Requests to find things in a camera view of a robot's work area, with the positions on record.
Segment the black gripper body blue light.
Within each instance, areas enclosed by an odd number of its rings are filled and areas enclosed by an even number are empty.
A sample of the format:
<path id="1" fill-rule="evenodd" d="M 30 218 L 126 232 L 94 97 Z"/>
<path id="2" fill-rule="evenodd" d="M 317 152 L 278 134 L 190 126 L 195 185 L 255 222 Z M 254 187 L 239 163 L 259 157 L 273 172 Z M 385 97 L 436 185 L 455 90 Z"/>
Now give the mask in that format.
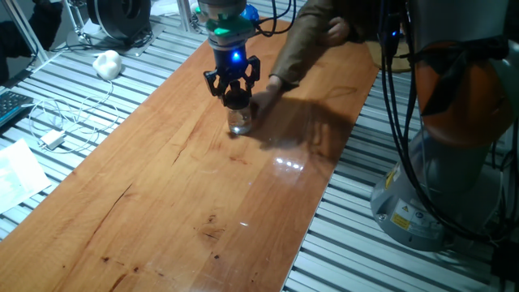
<path id="1" fill-rule="evenodd" d="M 214 49 L 213 53 L 219 88 L 226 88 L 231 81 L 241 79 L 245 75 L 248 61 L 244 42 L 232 47 Z"/>

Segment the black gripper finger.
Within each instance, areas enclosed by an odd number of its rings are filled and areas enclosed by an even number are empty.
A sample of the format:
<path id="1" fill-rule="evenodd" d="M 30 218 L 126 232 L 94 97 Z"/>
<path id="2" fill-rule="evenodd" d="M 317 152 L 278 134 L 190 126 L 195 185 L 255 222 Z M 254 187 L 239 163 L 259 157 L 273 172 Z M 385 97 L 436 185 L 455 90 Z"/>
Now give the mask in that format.
<path id="1" fill-rule="evenodd" d="M 227 106 L 225 93 L 228 87 L 228 78 L 216 68 L 213 71 L 205 71 L 204 78 L 209 92 L 217 97 L 223 106 Z"/>
<path id="2" fill-rule="evenodd" d="M 247 59 L 247 65 L 243 74 L 246 89 L 252 89 L 255 83 L 260 80 L 260 60 L 255 56 Z"/>

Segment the person's right hand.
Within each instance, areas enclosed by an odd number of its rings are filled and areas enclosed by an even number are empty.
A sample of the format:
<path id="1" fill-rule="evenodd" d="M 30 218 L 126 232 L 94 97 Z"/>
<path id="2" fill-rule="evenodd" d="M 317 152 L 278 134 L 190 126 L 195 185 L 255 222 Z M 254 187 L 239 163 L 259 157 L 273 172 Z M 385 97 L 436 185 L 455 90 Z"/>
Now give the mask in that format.
<path id="1" fill-rule="evenodd" d="M 251 98 L 252 118 L 255 121 L 259 121 L 282 95 L 283 80 L 276 75 L 271 75 L 265 89 L 255 93 Z"/>

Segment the person's left hand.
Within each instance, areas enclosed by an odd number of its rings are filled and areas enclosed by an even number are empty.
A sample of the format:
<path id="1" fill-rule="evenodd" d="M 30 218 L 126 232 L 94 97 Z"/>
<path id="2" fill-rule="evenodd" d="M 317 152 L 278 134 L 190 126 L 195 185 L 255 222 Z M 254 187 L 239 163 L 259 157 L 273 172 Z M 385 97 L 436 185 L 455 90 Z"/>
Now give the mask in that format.
<path id="1" fill-rule="evenodd" d="M 350 25 L 341 18 L 336 17 L 328 23 L 331 28 L 324 35 L 324 44 L 328 46 L 336 46 L 343 43 L 350 34 Z"/>

